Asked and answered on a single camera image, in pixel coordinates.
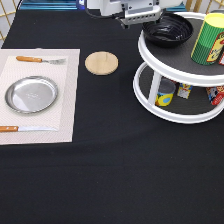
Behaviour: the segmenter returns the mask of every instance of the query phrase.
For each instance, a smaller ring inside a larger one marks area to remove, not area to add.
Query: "black bowl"
[[[165,13],[159,22],[143,23],[142,29],[150,42],[165,48],[184,43],[194,32],[187,19],[173,13]]]

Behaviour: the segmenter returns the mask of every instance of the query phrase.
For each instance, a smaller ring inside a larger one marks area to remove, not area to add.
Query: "utensil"
[[[142,29],[150,42],[164,48],[176,47],[186,42],[194,32],[187,19],[173,13],[164,13],[158,23],[143,23]]]
[[[30,76],[12,84],[6,91],[5,101],[17,112],[34,113],[49,107],[57,95],[57,85],[51,79]]]
[[[18,61],[27,61],[27,62],[47,62],[53,65],[63,64],[66,59],[58,59],[58,60],[43,60],[42,58],[33,58],[33,57],[24,57],[24,56],[17,56],[16,59]]]
[[[19,131],[57,131],[55,128],[42,126],[0,126],[0,132],[19,132]]]

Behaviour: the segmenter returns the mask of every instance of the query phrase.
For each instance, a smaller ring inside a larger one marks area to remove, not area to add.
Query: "snack box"
[[[218,105],[224,97],[224,86],[206,87],[206,91],[212,105]]]
[[[177,96],[183,97],[185,99],[188,99],[190,92],[192,90],[193,86],[180,83]]]

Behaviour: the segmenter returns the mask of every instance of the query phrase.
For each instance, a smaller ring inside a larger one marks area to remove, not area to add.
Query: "wooden handle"
[[[18,126],[0,126],[0,132],[17,132]]]
[[[29,62],[42,62],[41,58],[32,58],[32,57],[23,57],[23,56],[18,56],[16,57],[18,61],[29,61]]]

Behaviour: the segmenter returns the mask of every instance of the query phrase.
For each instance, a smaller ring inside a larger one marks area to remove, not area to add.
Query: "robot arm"
[[[162,9],[178,6],[182,0],[88,0],[89,9],[100,9],[102,16],[110,16],[123,12],[119,19],[124,26],[156,21]]]

